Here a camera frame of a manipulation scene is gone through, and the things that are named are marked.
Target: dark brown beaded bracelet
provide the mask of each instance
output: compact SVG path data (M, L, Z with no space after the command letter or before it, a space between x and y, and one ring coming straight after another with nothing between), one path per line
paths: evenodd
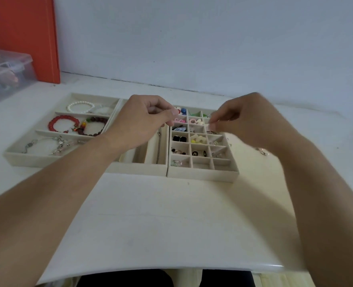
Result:
M74 131L77 131L79 135L84 135L84 136L91 136L91 137L96 137L98 135L100 135L102 133L102 130L104 128L102 128L102 130L100 130L98 133L95 133L95 134L85 134L84 133L84 130L86 128L86 122L90 123L90 122L101 122L101 123L104 123L105 126L106 126L106 123L107 123L107 119L105 118L99 118L99 117L90 117L90 118L87 118L85 121L82 122L82 124L78 127L78 128L74 128Z

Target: wooden floor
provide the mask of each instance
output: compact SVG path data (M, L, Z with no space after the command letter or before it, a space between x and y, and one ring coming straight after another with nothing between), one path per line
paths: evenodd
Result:
M202 269L165 269L174 287L199 287ZM253 274L256 287L315 287L308 272Z

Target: white wall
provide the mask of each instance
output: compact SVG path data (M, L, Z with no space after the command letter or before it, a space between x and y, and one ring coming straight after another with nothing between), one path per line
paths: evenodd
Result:
M55 0L61 70L340 112L353 0Z

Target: red binder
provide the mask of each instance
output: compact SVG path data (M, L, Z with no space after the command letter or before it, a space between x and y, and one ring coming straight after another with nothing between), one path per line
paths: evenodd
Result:
M0 0L0 49L30 54L39 81L60 83L54 0Z

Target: clear plastic box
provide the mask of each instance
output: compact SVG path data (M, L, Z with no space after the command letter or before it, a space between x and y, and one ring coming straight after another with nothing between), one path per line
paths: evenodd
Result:
M29 54L0 50L0 100L37 81Z

